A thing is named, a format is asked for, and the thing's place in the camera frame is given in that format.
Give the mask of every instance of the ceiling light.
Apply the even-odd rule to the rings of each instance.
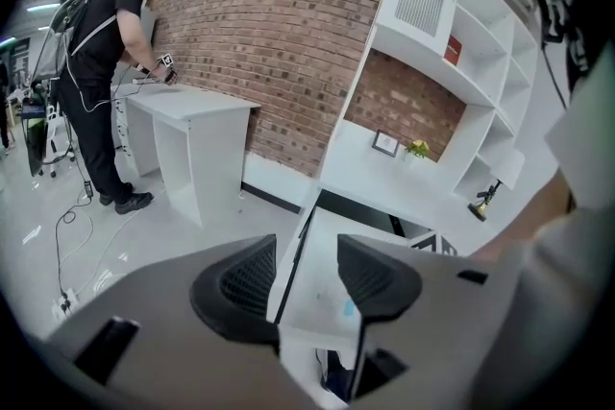
[[[0,46],[8,45],[9,43],[13,43],[14,41],[14,36],[8,37],[7,39],[3,39],[2,41],[0,41]]]
[[[26,9],[26,11],[28,11],[28,12],[42,11],[43,9],[55,9],[55,8],[58,8],[59,6],[60,6],[60,4],[58,4],[58,3],[56,3],[56,4],[43,4],[42,6],[29,7],[28,9]]]

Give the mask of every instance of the black shoe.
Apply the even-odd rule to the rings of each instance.
[[[128,193],[133,193],[134,188],[132,183],[124,183],[124,186],[126,186]],[[113,202],[113,198],[111,198],[109,195],[103,195],[102,193],[100,194],[100,203],[102,205],[107,206],[111,202]]]
[[[140,210],[145,208],[154,200],[154,195],[151,193],[133,193],[129,199],[123,204],[115,204],[115,211],[124,215],[128,212],[132,212],[133,210]]]

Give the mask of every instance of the desk lamp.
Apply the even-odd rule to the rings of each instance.
[[[491,167],[491,175],[498,181],[495,185],[489,186],[487,191],[481,191],[477,194],[480,199],[474,204],[468,204],[468,208],[481,222],[486,220],[484,210],[487,208],[491,200],[498,191],[498,188],[503,183],[506,188],[512,190],[515,187],[517,179],[521,174],[521,169],[526,160],[526,157],[517,149],[510,149],[502,158]]]

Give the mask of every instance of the brick wall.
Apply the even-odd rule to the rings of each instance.
[[[380,0],[155,0],[180,81],[261,104],[248,148],[312,175]]]
[[[439,160],[465,104],[418,70],[372,50],[344,115],[372,131],[382,130],[407,145],[419,138]]]

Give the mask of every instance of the black pants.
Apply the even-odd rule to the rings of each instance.
[[[119,179],[115,168],[115,146],[111,133],[111,103],[100,105],[92,112],[84,109],[79,89],[64,70],[57,82],[60,108],[79,137],[92,184],[101,195],[109,195],[116,203],[126,202],[130,196],[126,185]],[[111,98],[111,82],[101,84],[79,80],[87,109],[99,101]]]
[[[0,134],[2,135],[2,145],[9,149],[9,122],[7,121],[7,97],[4,88],[0,85]]]

